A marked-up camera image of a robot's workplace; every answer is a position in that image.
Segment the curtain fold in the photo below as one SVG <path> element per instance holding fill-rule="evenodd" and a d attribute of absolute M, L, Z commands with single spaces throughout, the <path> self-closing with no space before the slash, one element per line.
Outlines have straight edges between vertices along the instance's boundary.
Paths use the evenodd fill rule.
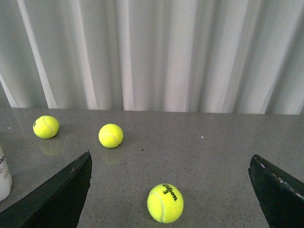
<path fill-rule="evenodd" d="M 0 107 L 303 114 L 304 0 L 0 0 Z"/>

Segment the tennis ball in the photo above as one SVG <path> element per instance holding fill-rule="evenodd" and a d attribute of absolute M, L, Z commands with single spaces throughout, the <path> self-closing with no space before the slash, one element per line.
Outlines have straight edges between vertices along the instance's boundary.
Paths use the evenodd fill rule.
<path fill-rule="evenodd" d="M 99 131 L 99 141 L 106 148 L 115 148 L 122 143 L 124 133 L 116 124 L 109 123 Z"/>
<path fill-rule="evenodd" d="M 44 115 L 34 122 L 33 129 L 35 135 L 38 137 L 42 139 L 50 139 L 57 134 L 59 122 L 52 116 Z"/>
<path fill-rule="evenodd" d="M 149 213 L 156 221 L 170 223 L 181 216 L 184 199 L 173 185 L 160 184 L 150 191 L 147 205 Z"/>

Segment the yellow tennis ball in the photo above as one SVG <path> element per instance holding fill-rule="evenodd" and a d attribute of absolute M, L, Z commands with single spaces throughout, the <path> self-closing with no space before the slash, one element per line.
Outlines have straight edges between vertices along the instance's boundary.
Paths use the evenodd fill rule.
<path fill-rule="evenodd" d="M 119 126 L 109 123 L 100 129 L 98 138 L 104 147 L 115 148 L 122 143 L 123 136 L 124 133 Z"/>
<path fill-rule="evenodd" d="M 147 205 L 149 213 L 156 221 L 170 223 L 181 216 L 184 199 L 173 185 L 160 184 L 150 191 Z"/>
<path fill-rule="evenodd" d="M 50 139 L 57 134 L 59 122 L 52 116 L 44 115 L 34 122 L 33 129 L 35 135 L 38 137 L 42 139 Z"/>

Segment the black object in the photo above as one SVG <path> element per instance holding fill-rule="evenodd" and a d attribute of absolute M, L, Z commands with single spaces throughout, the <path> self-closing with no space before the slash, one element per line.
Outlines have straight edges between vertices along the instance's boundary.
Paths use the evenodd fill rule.
<path fill-rule="evenodd" d="M 0 213 L 0 228 L 76 228 L 91 174 L 88 151 Z"/>
<path fill-rule="evenodd" d="M 304 228 L 304 183 L 259 155 L 251 159 L 249 176 L 271 228 Z"/>

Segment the white bottle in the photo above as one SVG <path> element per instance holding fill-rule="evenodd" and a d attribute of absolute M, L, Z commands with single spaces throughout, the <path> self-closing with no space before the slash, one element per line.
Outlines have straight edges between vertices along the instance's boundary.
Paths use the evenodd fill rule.
<path fill-rule="evenodd" d="M 6 163 L 3 150 L 0 146 L 0 201 L 4 200 L 10 194 L 11 175 Z"/>

